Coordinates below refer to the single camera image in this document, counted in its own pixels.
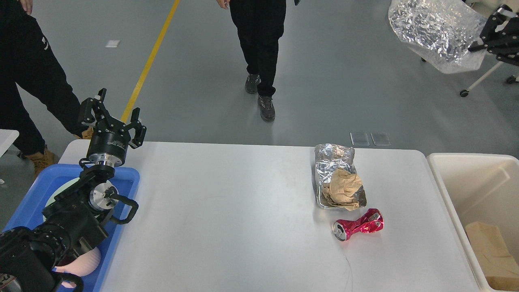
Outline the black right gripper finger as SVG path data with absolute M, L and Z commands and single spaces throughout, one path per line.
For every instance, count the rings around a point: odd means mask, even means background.
M 495 58 L 500 62 L 515 66 L 519 65 L 519 37 L 517 34 L 499 34 L 494 39 L 486 37 L 481 39 L 481 41 L 482 44 L 479 44 L 477 41 L 472 43 L 468 51 L 476 52 L 486 50 L 490 54 L 495 55 Z
M 500 5 L 488 17 L 480 33 L 480 39 L 490 41 L 499 37 L 518 34 L 519 15 L 508 5 Z

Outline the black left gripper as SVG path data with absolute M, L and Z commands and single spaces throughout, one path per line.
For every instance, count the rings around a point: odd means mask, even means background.
M 125 163 L 128 146 L 142 146 L 147 128 L 139 120 L 139 107 L 132 110 L 129 124 L 113 118 L 105 107 L 105 96 L 106 88 L 102 88 L 80 104 L 80 124 L 95 129 L 86 158 L 93 164 L 119 167 Z

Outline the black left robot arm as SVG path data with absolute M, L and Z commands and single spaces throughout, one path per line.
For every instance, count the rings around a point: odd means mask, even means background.
M 113 118 L 104 105 L 106 89 L 80 105 L 79 122 L 93 127 L 86 157 L 79 160 L 79 179 L 59 192 L 42 210 L 45 220 L 33 229 L 15 227 L 1 234 L 2 292 L 56 292 L 63 281 L 81 292 L 83 280 L 57 271 L 63 260 L 78 258 L 101 244 L 109 233 L 105 225 L 127 224 L 138 203 L 113 187 L 99 191 L 124 165 L 128 147 L 143 144 L 146 127 L 139 121 L 140 109 L 132 111 L 130 123 Z

